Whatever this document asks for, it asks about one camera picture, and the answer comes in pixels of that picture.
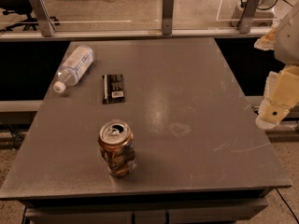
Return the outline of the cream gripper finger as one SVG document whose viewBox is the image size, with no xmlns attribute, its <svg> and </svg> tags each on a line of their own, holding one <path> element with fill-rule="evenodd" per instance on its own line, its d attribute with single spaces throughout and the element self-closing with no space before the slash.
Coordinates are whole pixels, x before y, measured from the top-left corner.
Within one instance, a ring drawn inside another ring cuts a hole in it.
<svg viewBox="0 0 299 224">
<path fill-rule="evenodd" d="M 256 125 L 264 130 L 278 126 L 298 103 L 299 66 L 286 65 L 278 73 L 271 71 L 265 82 Z"/>
<path fill-rule="evenodd" d="M 260 37 L 254 43 L 254 48 L 264 50 L 264 51 L 273 50 L 275 45 L 276 34 L 277 34 L 277 28 L 273 28 L 270 32 Z"/>
</svg>

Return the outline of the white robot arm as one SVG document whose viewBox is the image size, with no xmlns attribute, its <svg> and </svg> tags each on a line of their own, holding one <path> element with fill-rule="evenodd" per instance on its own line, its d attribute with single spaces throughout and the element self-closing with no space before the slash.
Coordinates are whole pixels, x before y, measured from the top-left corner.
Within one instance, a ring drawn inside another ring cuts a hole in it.
<svg viewBox="0 0 299 224">
<path fill-rule="evenodd" d="M 254 48 L 273 50 L 275 59 L 285 64 L 278 73 L 271 71 L 265 81 L 256 125 L 267 130 L 278 126 L 299 103 L 299 2 Z"/>
</svg>

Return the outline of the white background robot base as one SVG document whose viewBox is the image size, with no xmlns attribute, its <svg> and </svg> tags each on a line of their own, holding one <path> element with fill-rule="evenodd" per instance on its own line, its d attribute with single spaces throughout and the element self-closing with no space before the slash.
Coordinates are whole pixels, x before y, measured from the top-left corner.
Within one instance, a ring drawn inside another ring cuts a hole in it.
<svg viewBox="0 0 299 224">
<path fill-rule="evenodd" d="M 275 18 L 274 7 L 278 0 L 260 0 L 253 17 L 253 26 L 271 26 Z M 240 0 L 235 6 L 231 25 L 236 27 L 241 19 L 247 0 Z"/>
</svg>

